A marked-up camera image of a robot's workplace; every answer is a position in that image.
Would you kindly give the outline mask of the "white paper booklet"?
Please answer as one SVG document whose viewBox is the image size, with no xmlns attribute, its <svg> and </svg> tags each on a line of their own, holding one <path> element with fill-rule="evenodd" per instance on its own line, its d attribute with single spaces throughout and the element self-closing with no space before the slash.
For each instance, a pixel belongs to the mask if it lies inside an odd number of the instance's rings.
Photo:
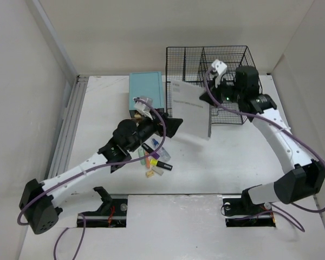
<svg viewBox="0 0 325 260">
<path fill-rule="evenodd" d="M 203 88 L 178 80 L 172 80 L 170 87 L 172 116 L 183 119 L 178 133 L 209 140 L 210 105 L 199 99 Z"/>
</svg>

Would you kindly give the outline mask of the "clear spray bottle blue cap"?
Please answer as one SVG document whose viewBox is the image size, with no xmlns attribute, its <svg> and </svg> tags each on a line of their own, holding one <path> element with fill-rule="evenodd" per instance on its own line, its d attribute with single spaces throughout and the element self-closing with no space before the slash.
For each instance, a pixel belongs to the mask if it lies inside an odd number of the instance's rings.
<svg viewBox="0 0 325 260">
<path fill-rule="evenodd" d="M 155 138 L 152 139 L 152 144 L 153 144 L 155 150 L 160 145 L 160 143 Z M 169 153 L 163 147 L 161 147 L 158 150 L 158 154 L 160 155 L 160 160 L 162 160 L 164 162 L 168 162 L 168 161 L 171 160 L 171 156 L 169 155 Z"/>
</svg>

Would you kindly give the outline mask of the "teal mini drawer cabinet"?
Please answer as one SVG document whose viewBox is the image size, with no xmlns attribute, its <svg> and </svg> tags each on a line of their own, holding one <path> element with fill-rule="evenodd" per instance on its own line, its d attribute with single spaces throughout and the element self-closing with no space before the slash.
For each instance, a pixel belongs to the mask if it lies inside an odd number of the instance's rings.
<svg viewBox="0 0 325 260">
<path fill-rule="evenodd" d="M 147 97 L 152 99 L 152 106 L 160 112 L 165 111 L 165 98 L 162 74 L 160 71 L 130 73 L 129 75 L 129 114 L 134 118 L 138 113 L 134 98 Z"/>
</svg>

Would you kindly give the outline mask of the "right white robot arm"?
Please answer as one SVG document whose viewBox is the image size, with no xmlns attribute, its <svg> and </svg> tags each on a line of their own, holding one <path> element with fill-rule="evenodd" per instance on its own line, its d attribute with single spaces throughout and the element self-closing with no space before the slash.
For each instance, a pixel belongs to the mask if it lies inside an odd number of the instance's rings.
<svg viewBox="0 0 325 260">
<path fill-rule="evenodd" d="M 284 173 L 275 182 L 243 190 L 239 199 L 230 201 L 232 215 L 249 215 L 265 203 L 295 204 L 318 194 L 325 180 L 325 161 L 293 136 L 274 100 L 261 92 L 255 67 L 236 68 L 233 81 L 223 78 L 227 69 L 220 60 L 211 64 L 204 75 L 206 92 L 200 100 L 247 117 L 265 137 Z M 318 212 L 325 212 L 325 206 Z"/>
</svg>

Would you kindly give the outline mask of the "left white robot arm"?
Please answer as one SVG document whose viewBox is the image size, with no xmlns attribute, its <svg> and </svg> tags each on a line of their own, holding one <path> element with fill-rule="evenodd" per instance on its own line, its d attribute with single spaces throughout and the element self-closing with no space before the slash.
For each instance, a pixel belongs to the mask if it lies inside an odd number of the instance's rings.
<svg viewBox="0 0 325 260">
<path fill-rule="evenodd" d="M 18 224 L 28 225 L 34 234 L 40 235 L 69 215 L 106 214 L 112 199 L 99 181 L 133 163 L 131 153 L 153 134 L 172 138 L 182 123 L 182 119 L 169 118 L 162 112 L 150 112 L 139 122 L 120 121 L 109 141 L 84 162 L 53 178 L 26 183 L 19 202 Z"/>
</svg>

